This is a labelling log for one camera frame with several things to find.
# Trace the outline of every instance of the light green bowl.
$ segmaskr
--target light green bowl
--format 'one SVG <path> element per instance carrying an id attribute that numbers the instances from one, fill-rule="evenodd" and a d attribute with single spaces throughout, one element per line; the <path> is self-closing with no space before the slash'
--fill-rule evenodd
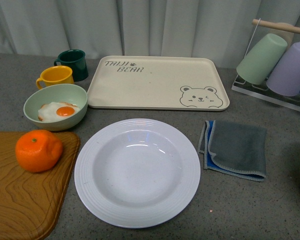
<path id="1" fill-rule="evenodd" d="M 38 119 L 38 110 L 43 104 L 66 102 L 77 105 L 80 110 L 72 116 L 59 121 L 43 122 Z M 75 126 L 85 116 L 88 108 L 87 92 L 75 84 L 56 84 L 47 86 L 32 94 L 24 103 L 24 115 L 36 126 L 48 131 L 63 131 Z"/>

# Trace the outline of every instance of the bear face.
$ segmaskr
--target bear face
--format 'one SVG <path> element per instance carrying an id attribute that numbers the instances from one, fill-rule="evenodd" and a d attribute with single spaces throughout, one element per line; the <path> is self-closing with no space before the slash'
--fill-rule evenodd
<path id="1" fill-rule="evenodd" d="M 205 88 L 192 88 L 182 86 L 180 103 L 186 107 L 193 108 L 220 108 L 224 102 L 216 94 L 217 90 L 212 86 Z"/>

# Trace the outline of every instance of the wood grain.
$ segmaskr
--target wood grain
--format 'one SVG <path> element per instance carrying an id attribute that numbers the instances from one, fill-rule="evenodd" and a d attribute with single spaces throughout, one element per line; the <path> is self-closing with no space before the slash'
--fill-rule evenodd
<path id="1" fill-rule="evenodd" d="M 77 159 L 80 139 L 55 133 L 63 153 L 54 168 L 31 173 L 15 157 L 17 140 L 26 132 L 0 132 L 0 239 L 38 240 L 54 229 Z"/>

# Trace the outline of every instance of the speckled surface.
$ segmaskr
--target speckled surface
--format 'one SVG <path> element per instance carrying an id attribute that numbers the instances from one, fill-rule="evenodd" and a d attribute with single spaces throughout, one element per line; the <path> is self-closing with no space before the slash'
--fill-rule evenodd
<path id="1" fill-rule="evenodd" d="M 24 116 L 23 105 L 37 91 L 40 73 L 53 62 L 53 57 L 0 54 L 0 131 L 36 129 Z M 98 60 L 87 59 L 89 77 L 76 84 L 88 90 L 97 66 Z M 179 129 L 197 147 L 205 120 L 264 127 L 264 182 L 202 169 L 198 190 L 184 211 L 154 227 L 126 229 L 91 214 L 78 197 L 72 175 L 56 227 L 46 239 L 300 240 L 300 112 L 231 90 L 236 71 L 217 70 L 230 99 L 225 111 L 88 108 L 84 119 L 69 131 L 80 137 L 82 148 L 109 124 L 149 118 Z"/>

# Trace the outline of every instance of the cloth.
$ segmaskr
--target cloth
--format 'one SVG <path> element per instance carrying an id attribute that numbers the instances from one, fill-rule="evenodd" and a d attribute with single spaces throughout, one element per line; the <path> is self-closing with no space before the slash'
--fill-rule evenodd
<path id="1" fill-rule="evenodd" d="M 214 120 L 205 121 L 198 144 L 204 169 L 262 182 L 266 177 L 267 129 Z"/>

